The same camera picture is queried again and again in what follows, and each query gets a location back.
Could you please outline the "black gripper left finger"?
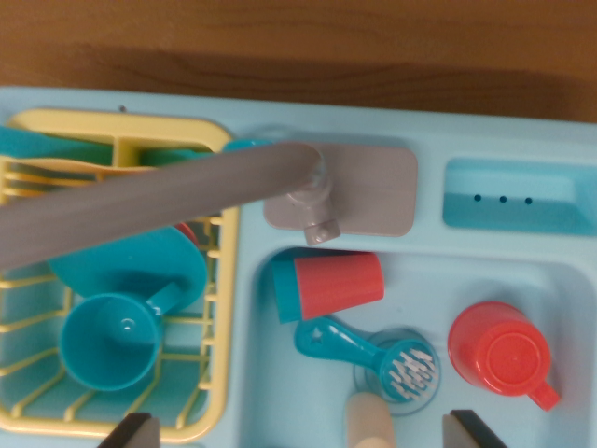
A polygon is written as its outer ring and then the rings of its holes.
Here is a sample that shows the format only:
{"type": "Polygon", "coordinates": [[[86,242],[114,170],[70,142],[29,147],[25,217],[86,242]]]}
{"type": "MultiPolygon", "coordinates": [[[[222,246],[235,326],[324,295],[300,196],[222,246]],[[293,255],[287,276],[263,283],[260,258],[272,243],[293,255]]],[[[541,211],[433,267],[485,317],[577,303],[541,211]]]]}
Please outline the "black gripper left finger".
{"type": "Polygon", "coordinates": [[[100,443],[100,448],[160,448],[160,420],[130,413],[100,443]]]}

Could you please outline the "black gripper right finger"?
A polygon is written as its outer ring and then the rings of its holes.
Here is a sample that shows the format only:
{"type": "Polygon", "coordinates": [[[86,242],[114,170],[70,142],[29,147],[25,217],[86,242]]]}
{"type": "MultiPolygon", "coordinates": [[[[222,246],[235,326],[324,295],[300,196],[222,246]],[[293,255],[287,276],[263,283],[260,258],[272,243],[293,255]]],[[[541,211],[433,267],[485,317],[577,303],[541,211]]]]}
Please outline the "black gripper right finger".
{"type": "Polygon", "coordinates": [[[506,448],[503,441],[472,410],[452,410],[442,416],[444,448],[506,448]]]}

